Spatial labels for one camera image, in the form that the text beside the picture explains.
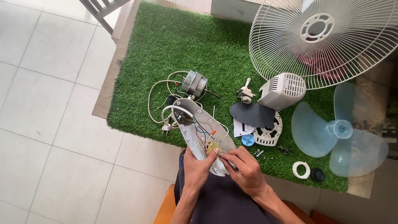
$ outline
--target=fan blade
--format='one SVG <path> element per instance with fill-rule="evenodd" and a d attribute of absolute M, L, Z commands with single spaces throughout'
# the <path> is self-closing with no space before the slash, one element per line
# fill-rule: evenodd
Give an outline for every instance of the fan blade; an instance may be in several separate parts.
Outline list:
<path fill-rule="evenodd" d="M 303 153 L 312 157 L 322 157 L 330 152 L 337 137 L 326 132 L 327 122 L 320 118 L 308 103 L 300 103 L 292 117 L 292 135 Z"/>
<path fill-rule="evenodd" d="M 366 93 L 355 85 L 343 82 L 334 91 L 334 117 L 351 124 L 373 117 L 373 105 L 366 98 Z"/>
<path fill-rule="evenodd" d="M 379 136 L 354 129 L 351 138 L 339 139 L 329 167 L 340 177 L 359 177 L 377 169 L 387 158 L 388 144 Z"/>

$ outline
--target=ventilation slot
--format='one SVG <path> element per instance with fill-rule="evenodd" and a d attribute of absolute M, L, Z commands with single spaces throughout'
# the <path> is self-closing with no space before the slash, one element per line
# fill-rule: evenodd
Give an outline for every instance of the ventilation slot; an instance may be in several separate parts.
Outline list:
<path fill-rule="evenodd" d="M 277 87 L 278 87 L 278 77 L 273 77 L 273 78 L 269 81 L 268 92 L 271 92 L 272 90 L 276 90 Z"/>
<path fill-rule="evenodd" d="M 304 80 L 293 74 L 285 76 L 285 83 L 283 85 L 283 92 L 289 96 L 297 97 L 304 93 Z"/>

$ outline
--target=artificial grass mat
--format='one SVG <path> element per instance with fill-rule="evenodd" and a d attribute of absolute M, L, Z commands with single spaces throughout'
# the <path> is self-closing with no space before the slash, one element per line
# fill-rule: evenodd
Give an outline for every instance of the artificial grass mat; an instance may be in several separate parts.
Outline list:
<path fill-rule="evenodd" d="M 147 100 L 154 83 L 166 80 L 172 72 L 193 70 L 207 77 L 208 89 L 221 96 L 221 99 L 217 99 L 206 94 L 200 100 L 203 109 L 212 114 L 215 105 L 215 119 L 229 128 L 237 147 L 242 145 L 240 138 L 233 137 L 229 107 L 239 102 L 236 91 L 244 86 L 248 77 L 252 79 L 249 88 L 256 94 L 253 102 L 260 98 L 258 90 L 265 83 L 250 60 L 250 28 L 251 24 L 243 22 L 140 3 L 127 53 L 115 83 L 108 125 L 123 132 L 185 147 L 179 130 L 162 135 L 163 124 L 156 124 L 150 119 Z M 178 76 L 172 76 L 171 80 L 181 81 Z M 173 83 L 170 87 L 172 91 L 175 90 Z M 331 121 L 334 119 L 334 89 L 335 86 L 309 90 L 302 101 L 308 102 L 323 119 Z M 165 83 L 158 84 L 152 91 L 150 107 L 157 121 L 161 121 L 161 111 L 167 104 L 161 105 L 168 94 Z M 322 158 L 314 158 L 305 155 L 295 145 L 290 124 L 297 104 L 280 112 L 283 130 L 277 146 L 254 144 L 247 149 L 253 155 L 257 149 L 264 150 L 258 161 L 265 174 L 310 187 L 345 192 L 347 178 L 331 172 L 330 153 Z M 294 151 L 287 156 L 277 149 L 279 145 L 286 149 L 292 147 Z M 307 162 L 311 168 L 321 168 L 326 179 L 317 183 L 310 178 L 303 180 L 295 177 L 292 165 L 296 161 Z M 299 174 L 305 172 L 303 166 L 299 166 L 298 170 Z"/>

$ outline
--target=screw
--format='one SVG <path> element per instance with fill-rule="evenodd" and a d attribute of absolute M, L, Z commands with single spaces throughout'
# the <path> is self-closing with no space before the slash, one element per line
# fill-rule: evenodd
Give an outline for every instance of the screw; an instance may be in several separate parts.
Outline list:
<path fill-rule="evenodd" d="M 259 157 L 263 152 L 264 152 L 264 150 L 259 152 L 256 156 Z"/>

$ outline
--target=white plastic ring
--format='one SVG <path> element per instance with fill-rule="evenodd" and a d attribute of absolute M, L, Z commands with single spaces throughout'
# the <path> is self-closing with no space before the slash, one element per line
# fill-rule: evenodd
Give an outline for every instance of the white plastic ring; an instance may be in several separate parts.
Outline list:
<path fill-rule="evenodd" d="M 300 175 L 297 173 L 297 167 L 300 166 L 300 165 L 304 165 L 304 166 L 305 166 L 305 174 L 302 175 L 302 176 L 300 176 Z M 295 163 L 293 164 L 293 174 L 294 174 L 296 177 L 300 178 L 300 179 L 307 179 L 307 178 L 310 176 L 310 172 L 311 172 L 311 170 L 310 170 L 310 167 L 308 166 L 307 163 L 298 161 L 298 162 L 295 162 Z"/>

